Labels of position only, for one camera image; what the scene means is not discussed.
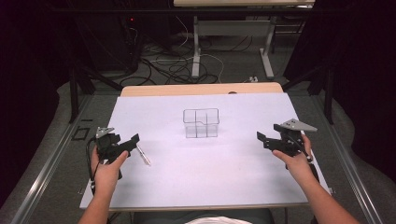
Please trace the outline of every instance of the transparent container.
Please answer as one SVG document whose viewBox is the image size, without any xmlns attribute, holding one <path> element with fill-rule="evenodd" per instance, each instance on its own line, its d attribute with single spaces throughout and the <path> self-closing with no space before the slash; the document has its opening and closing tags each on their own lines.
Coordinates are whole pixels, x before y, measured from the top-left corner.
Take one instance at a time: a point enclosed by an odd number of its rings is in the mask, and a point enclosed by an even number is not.
<svg viewBox="0 0 396 224">
<path fill-rule="evenodd" d="M 219 126 L 219 110 L 186 109 L 183 111 L 183 122 L 187 138 L 217 137 Z"/>
</svg>

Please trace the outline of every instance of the wooden table edge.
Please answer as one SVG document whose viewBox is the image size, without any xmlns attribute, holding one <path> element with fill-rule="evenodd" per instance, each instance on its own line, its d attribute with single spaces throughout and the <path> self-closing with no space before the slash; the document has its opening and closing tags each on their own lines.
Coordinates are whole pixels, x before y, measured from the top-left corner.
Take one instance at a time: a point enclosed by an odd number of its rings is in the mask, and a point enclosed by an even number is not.
<svg viewBox="0 0 396 224">
<path fill-rule="evenodd" d="M 128 86 L 122 89 L 120 96 L 208 95 L 266 92 L 281 93 L 283 90 L 280 84 L 276 82 Z"/>
</svg>

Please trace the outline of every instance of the table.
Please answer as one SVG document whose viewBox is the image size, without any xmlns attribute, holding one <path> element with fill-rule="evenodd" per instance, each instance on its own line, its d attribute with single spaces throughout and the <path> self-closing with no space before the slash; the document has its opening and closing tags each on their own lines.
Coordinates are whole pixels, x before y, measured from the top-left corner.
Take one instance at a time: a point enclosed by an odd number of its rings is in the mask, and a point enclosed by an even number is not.
<svg viewBox="0 0 396 224">
<path fill-rule="evenodd" d="M 268 6 L 303 6 L 313 5 L 315 0 L 175 0 L 176 7 L 268 7 Z M 201 49 L 199 35 L 255 35 L 265 36 L 264 48 L 260 49 L 262 64 L 268 79 L 274 73 L 268 58 L 272 37 L 276 27 L 276 17 L 268 21 L 199 21 L 194 17 L 194 58 L 192 65 L 193 77 L 199 76 Z"/>
<path fill-rule="evenodd" d="M 218 137 L 186 138 L 183 110 L 204 107 L 219 110 Z M 139 133 L 139 145 L 152 164 L 147 166 L 136 150 L 131 152 L 110 210 L 308 205 L 284 163 L 256 138 L 257 131 L 279 138 L 273 124 L 291 118 L 297 116 L 289 96 L 276 83 L 125 88 L 108 127 L 115 128 L 121 142 Z M 91 198 L 88 185 L 80 208 L 85 209 Z"/>
</svg>

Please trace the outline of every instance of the black curtain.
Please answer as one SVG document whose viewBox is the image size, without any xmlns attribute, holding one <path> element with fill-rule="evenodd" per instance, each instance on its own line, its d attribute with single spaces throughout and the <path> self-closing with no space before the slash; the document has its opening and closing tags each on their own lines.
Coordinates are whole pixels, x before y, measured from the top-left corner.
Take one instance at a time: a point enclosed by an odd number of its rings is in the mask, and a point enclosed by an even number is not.
<svg viewBox="0 0 396 224">
<path fill-rule="evenodd" d="M 36 1 L 0 4 L 0 205 L 15 188 L 40 145 L 59 103 L 68 71 L 55 34 Z"/>
<path fill-rule="evenodd" d="M 318 0 L 315 7 L 347 8 L 351 3 Z M 294 80 L 335 53 L 333 97 L 355 126 L 352 149 L 396 181 L 394 16 L 387 2 L 366 0 L 356 2 L 350 13 L 340 17 L 309 18 L 284 76 Z M 337 41 L 341 48 L 335 46 Z M 309 80 L 318 77 L 315 74 Z"/>
</svg>

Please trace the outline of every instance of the white tabletop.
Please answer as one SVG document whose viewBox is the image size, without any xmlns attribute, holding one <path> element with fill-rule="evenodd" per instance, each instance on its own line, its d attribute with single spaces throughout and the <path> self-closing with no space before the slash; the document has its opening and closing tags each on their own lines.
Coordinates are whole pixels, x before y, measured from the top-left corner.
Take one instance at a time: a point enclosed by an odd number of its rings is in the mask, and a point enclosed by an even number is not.
<svg viewBox="0 0 396 224">
<path fill-rule="evenodd" d="M 315 0 L 175 0 L 176 7 L 303 6 Z"/>
<path fill-rule="evenodd" d="M 218 137 L 186 138 L 185 109 L 217 108 Z M 161 211 L 307 204 L 285 164 L 256 132 L 280 138 L 274 123 L 298 119 L 286 93 L 119 97 L 108 127 L 139 145 L 121 167 L 110 210 Z M 321 185 L 327 184 L 317 166 Z M 92 198 L 87 187 L 80 207 Z"/>
</svg>

